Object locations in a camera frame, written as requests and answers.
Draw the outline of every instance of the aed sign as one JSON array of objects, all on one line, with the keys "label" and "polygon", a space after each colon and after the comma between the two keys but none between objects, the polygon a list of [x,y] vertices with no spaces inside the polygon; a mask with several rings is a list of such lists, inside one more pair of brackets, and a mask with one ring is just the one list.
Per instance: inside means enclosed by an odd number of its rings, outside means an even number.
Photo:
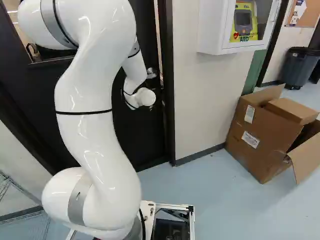
[{"label": "aed sign", "polygon": [[248,36],[240,36],[240,42],[248,42],[249,37]]}]

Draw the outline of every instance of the glass panel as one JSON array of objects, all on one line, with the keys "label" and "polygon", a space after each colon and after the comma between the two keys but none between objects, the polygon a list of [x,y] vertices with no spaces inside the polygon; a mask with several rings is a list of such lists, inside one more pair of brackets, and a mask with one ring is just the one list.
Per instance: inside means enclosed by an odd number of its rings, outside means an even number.
[{"label": "glass panel", "polygon": [[[20,4],[20,0],[3,0],[3,4],[7,10],[7,13],[14,25],[14,28],[16,32],[18,33],[21,42],[23,43],[24,47],[27,46],[28,43],[33,43],[28,36],[26,36],[20,29],[19,27],[19,22],[18,22],[18,6]],[[38,57],[39,53],[35,50],[31,50],[30,54],[33,57]]]},{"label": "glass panel", "polygon": [[272,3],[272,0],[237,0],[229,42],[262,40]]}]

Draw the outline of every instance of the cardboard box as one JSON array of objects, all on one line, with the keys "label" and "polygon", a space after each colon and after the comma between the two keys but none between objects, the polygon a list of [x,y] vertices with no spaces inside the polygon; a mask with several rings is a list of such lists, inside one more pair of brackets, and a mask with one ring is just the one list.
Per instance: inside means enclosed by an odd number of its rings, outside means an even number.
[{"label": "cardboard box", "polygon": [[303,126],[312,123],[319,115],[318,111],[287,98],[271,100],[265,108]]},{"label": "cardboard box", "polygon": [[304,127],[264,108],[284,86],[242,96],[226,139],[226,150],[262,184],[291,165],[298,184],[320,164],[320,121]]}]

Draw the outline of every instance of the gray metal ring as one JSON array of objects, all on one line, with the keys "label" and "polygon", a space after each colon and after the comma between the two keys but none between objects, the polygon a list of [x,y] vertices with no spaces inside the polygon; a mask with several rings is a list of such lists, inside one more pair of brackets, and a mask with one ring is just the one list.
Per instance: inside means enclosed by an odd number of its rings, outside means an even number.
[{"label": "gray metal ring", "polygon": [[68,217],[71,223],[86,226],[84,222],[84,205],[89,189],[92,185],[88,174],[82,175],[75,184],[68,202]]},{"label": "gray metal ring", "polygon": [[70,49],[77,49],[76,41],[65,31],[62,23],[59,21],[56,13],[55,0],[41,0],[40,2],[41,16],[46,28],[51,35],[63,46]]}]

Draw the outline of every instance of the black stripe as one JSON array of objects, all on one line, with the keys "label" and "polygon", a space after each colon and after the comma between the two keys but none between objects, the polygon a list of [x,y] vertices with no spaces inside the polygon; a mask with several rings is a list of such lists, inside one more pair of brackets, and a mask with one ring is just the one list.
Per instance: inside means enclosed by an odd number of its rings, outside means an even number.
[{"label": "black stripe", "polygon": [[140,52],[140,49],[139,49],[139,51],[137,51],[135,54],[128,56],[128,59],[134,57],[134,56],[137,55],[139,52]]},{"label": "black stripe", "polygon": [[61,32],[63,33],[63,35],[65,36],[65,38],[73,45],[75,46],[76,48],[78,48],[79,46],[74,43],[69,37],[68,35],[66,34],[65,30],[63,29],[59,19],[58,19],[58,15],[57,15],[57,9],[56,9],[56,0],[52,0],[52,4],[53,4],[53,13],[54,13],[54,16],[55,16],[55,20],[61,30]]},{"label": "black stripe", "polygon": [[83,111],[83,112],[55,111],[55,113],[60,115],[93,115],[93,114],[105,114],[111,111],[112,109],[103,110],[103,111]]}]

